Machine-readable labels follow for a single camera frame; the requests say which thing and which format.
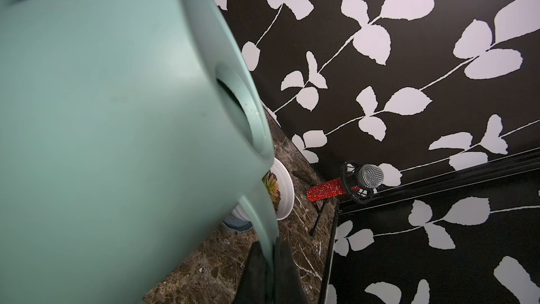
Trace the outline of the mint green watering can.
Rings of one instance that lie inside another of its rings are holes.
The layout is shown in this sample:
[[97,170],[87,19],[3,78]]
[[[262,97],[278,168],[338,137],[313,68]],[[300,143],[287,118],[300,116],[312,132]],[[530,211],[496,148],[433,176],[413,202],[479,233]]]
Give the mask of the mint green watering can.
[[1,302],[137,303],[274,162],[214,0],[1,0]]

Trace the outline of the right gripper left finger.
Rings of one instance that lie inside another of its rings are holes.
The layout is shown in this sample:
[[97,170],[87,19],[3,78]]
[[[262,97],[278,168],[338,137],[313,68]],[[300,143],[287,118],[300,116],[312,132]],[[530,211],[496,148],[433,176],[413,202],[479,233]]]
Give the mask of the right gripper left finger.
[[255,242],[247,257],[233,304],[271,303],[269,266],[260,242]]

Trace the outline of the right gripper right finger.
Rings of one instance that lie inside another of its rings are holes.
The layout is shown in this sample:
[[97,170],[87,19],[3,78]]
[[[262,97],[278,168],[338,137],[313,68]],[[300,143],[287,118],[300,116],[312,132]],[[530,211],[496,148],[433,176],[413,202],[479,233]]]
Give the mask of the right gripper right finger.
[[277,238],[274,245],[274,303],[308,303],[291,247],[281,237]]

